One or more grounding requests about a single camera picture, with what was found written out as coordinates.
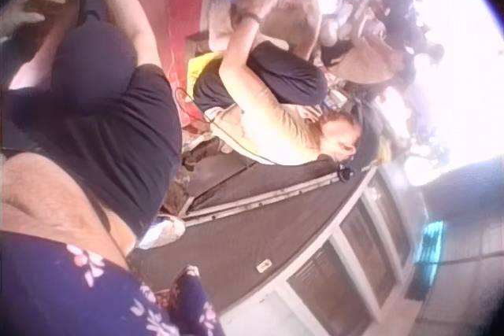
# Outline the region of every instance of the crowd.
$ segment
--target crowd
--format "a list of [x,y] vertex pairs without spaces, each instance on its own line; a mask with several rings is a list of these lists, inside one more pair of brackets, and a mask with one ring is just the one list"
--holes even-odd
[[[50,85],[9,88],[50,19],[39,2],[69,0],[8,0],[0,9],[6,334],[222,334],[197,269],[177,279],[165,311],[126,262],[181,151],[177,107],[141,5],[79,0]],[[407,47],[442,55],[421,37],[412,3],[343,0],[341,12],[322,17],[316,0],[218,0],[209,45],[220,55],[199,75],[195,104],[214,135],[262,164],[351,160],[367,144],[366,113],[324,105],[326,74],[355,97],[364,90],[366,101],[369,89],[407,86]],[[261,33],[279,7],[302,15],[295,46]]]

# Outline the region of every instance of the window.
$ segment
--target window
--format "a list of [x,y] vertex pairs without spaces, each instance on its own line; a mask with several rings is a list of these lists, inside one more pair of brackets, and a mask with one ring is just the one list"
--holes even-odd
[[369,184],[369,190],[372,195],[372,200],[375,201],[385,219],[385,223],[391,233],[395,248],[397,249],[399,260],[402,266],[404,266],[410,255],[411,244],[397,207],[388,192],[385,182],[379,175],[376,175]]
[[358,336],[371,322],[363,300],[330,242],[289,283],[331,336]]
[[382,305],[394,287],[394,272],[380,236],[362,202],[355,205],[343,221],[341,229]]

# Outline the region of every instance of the wristband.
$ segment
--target wristband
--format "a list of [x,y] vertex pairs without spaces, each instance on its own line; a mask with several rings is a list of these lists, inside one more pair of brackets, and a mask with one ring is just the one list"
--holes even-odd
[[252,12],[245,12],[242,15],[242,19],[245,19],[245,18],[250,18],[252,20],[255,20],[255,21],[257,21],[257,23],[259,25],[261,25],[261,23],[262,23],[262,19],[258,15],[256,15],[255,13],[252,13]]

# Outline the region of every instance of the black shirt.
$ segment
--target black shirt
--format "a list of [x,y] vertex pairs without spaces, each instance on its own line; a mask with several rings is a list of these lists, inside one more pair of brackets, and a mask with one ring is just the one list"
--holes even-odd
[[142,236],[180,163],[180,120],[163,71],[138,67],[122,96],[88,116],[51,114],[34,139]]

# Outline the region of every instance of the white wall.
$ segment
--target white wall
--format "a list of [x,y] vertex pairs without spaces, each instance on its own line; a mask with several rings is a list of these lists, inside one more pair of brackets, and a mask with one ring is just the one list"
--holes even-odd
[[221,321],[227,336],[315,336],[274,292],[232,319],[223,316]]

